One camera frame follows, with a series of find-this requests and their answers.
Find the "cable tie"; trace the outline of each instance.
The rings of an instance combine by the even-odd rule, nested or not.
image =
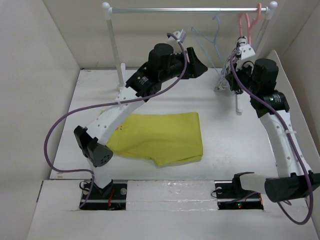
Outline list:
[[[296,134],[297,131],[289,131],[289,130],[285,130],[285,134]]]

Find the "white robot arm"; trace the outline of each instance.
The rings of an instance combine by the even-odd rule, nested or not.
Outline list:
[[[173,35],[181,43],[186,37],[183,30]],[[161,90],[162,83],[179,76],[184,69],[185,59],[176,46],[177,41],[170,37],[167,43],[155,45],[149,53],[148,61],[129,78],[115,100],[119,105],[106,109],[85,128],[78,126],[74,130],[77,143],[94,172],[94,187],[103,196],[110,195],[113,185],[108,174],[108,162],[113,152],[106,146],[110,136],[134,110],[149,100],[149,96]],[[186,50],[188,62],[182,79],[197,78],[208,68],[199,61],[192,47]]]
[[[246,37],[238,39],[236,49],[237,52],[232,62],[242,85],[274,108],[277,115],[284,120],[288,129],[283,127],[282,122],[274,112],[251,97],[251,105],[256,110],[270,140],[278,178],[269,178],[268,176],[246,172],[236,174],[233,180],[238,181],[237,188],[265,193],[273,202],[304,198],[309,195],[309,189],[304,171],[288,135],[292,137],[297,153],[308,172],[313,190],[320,185],[320,174],[312,173],[310,166],[303,158],[290,121],[289,105],[286,97],[283,93],[275,90],[279,69],[276,63],[270,59],[261,58],[255,61],[255,52],[248,44]],[[229,82],[230,90],[234,91],[235,94],[242,94],[243,89],[235,80],[230,64],[226,65],[226,71],[228,73],[226,79]]]

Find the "pink hanger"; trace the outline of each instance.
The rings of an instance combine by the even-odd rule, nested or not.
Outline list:
[[[248,13],[241,13],[240,16],[239,16],[239,30],[240,30],[240,36],[243,36],[244,33],[243,33],[243,30],[242,30],[242,17],[244,16],[245,17],[245,20],[246,20],[246,25],[247,25],[247,31],[248,31],[248,42],[249,44],[251,44],[251,29],[254,25],[256,25],[258,22],[259,22],[259,19],[260,19],[260,15],[261,15],[261,7],[262,7],[262,4],[261,3],[258,3],[257,6],[258,8],[258,13],[256,15],[256,18],[252,19],[252,22],[250,23],[250,19],[249,19],[249,15]]]

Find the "white backdrop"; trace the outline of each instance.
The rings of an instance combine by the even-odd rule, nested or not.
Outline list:
[[[101,8],[104,0],[43,0],[76,61],[83,68],[114,67],[107,24]],[[266,7],[271,0],[261,0]],[[263,54],[276,49],[281,55],[308,19],[318,0],[278,0],[278,9],[262,42]],[[247,7],[253,8],[257,0],[109,0],[115,8],[196,8],[196,7]],[[139,67],[155,44],[166,40],[167,32],[184,28],[188,32],[185,42],[193,46],[200,60],[210,66],[207,58],[190,33],[191,26],[213,36],[217,23],[214,13],[153,13],[115,14],[113,27],[120,60],[129,67]],[[238,14],[220,14],[221,32],[218,38],[220,52],[226,58],[239,36]],[[252,39],[260,28],[257,25]],[[219,67],[212,44],[203,41]]]
[[[25,240],[80,69],[42,0],[0,0],[0,35],[0,239]]]
[[[296,37],[281,61],[295,90],[301,110],[320,153],[320,4]],[[320,189],[315,191],[315,203],[320,199]],[[315,204],[313,222],[320,235],[320,207]]]

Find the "yellow cloth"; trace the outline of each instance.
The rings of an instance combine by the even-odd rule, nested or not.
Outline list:
[[[203,155],[199,115],[131,114],[106,145],[119,156],[152,159],[157,166],[199,161]]]

